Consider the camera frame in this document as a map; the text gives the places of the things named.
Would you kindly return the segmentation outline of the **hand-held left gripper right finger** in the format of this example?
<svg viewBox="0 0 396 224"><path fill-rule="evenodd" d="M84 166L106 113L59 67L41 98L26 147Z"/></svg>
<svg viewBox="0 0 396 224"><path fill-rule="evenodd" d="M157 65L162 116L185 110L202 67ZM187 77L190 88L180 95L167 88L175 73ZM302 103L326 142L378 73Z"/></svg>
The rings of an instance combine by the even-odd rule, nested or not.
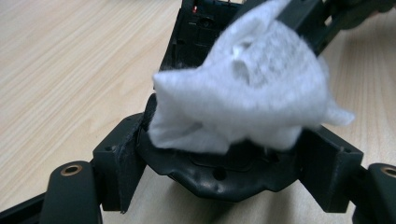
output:
<svg viewBox="0 0 396 224"><path fill-rule="evenodd" d="M324 212L345 213L347 185L361 168L363 153L330 130L321 127L300 137L300 181Z"/></svg>

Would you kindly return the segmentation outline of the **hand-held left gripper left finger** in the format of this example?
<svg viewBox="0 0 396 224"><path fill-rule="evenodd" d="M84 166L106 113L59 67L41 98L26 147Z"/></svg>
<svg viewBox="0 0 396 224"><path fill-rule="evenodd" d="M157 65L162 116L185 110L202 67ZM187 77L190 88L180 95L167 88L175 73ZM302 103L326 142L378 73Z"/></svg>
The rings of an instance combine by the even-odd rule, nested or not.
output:
<svg viewBox="0 0 396 224"><path fill-rule="evenodd" d="M135 151L143 114L123 119L94 149L92 165L99 177L100 203L105 211L126 213L146 168Z"/></svg>

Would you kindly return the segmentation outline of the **blue toy car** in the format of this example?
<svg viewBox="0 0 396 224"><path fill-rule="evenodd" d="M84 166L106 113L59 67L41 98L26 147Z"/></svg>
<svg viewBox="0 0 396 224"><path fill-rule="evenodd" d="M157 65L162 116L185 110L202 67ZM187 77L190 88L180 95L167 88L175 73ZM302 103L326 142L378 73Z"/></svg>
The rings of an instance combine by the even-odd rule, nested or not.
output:
<svg viewBox="0 0 396 224"><path fill-rule="evenodd" d="M199 197L239 202L263 190L280 191L301 175L300 137L288 150L234 143L224 154L155 147L149 126L140 134L140 156L160 175L173 177Z"/></svg>

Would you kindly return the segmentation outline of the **white wet wipe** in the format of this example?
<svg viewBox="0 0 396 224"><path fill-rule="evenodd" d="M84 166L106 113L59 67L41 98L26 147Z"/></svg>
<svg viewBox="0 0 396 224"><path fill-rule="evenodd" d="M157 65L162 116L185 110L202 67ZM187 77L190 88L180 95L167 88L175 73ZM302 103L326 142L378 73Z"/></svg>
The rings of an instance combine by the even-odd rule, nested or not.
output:
<svg viewBox="0 0 396 224"><path fill-rule="evenodd" d="M243 140L288 150L302 129L348 125L353 113L329 90L329 71L277 20L290 0L267 0L233 22L196 68L154 75L155 147L224 154Z"/></svg>

